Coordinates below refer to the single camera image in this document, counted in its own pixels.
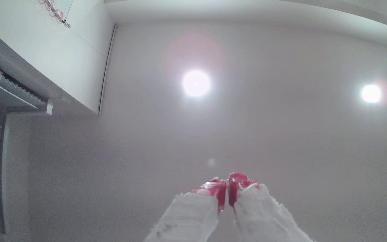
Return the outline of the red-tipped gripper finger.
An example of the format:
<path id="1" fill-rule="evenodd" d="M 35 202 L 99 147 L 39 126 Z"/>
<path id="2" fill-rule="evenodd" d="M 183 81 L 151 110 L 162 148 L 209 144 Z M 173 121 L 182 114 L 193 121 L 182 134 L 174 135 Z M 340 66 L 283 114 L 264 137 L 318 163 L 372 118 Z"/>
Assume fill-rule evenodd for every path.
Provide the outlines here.
<path id="1" fill-rule="evenodd" d="M 223 211 L 227 181 L 217 177 L 176 195 L 144 242 L 206 242 Z"/>
<path id="2" fill-rule="evenodd" d="M 228 195 L 242 242 L 313 242 L 265 184 L 231 173 Z"/>

